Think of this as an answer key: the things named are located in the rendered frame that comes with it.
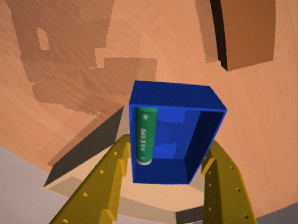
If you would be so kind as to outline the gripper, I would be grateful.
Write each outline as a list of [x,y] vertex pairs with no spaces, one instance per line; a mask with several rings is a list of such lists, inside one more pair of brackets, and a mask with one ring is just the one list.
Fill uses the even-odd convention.
[[[49,224],[112,224],[117,221],[122,177],[131,158],[130,134],[121,136]],[[202,164],[202,224],[257,224],[240,169],[214,140]]]

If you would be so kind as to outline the green aaa battery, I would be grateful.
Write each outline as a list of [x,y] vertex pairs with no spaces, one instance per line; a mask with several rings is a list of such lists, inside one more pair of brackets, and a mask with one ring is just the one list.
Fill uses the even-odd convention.
[[135,107],[136,161],[148,165],[152,161],[158,108]]

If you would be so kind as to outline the blue box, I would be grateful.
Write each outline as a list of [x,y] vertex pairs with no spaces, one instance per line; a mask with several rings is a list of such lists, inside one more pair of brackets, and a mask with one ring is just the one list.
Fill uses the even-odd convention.
[[[148,165],[136,161],[135,107],[165,108],[158,109]],[[190,184],[227,111],[210,86],[135,80],[129,101],[133,183]]]

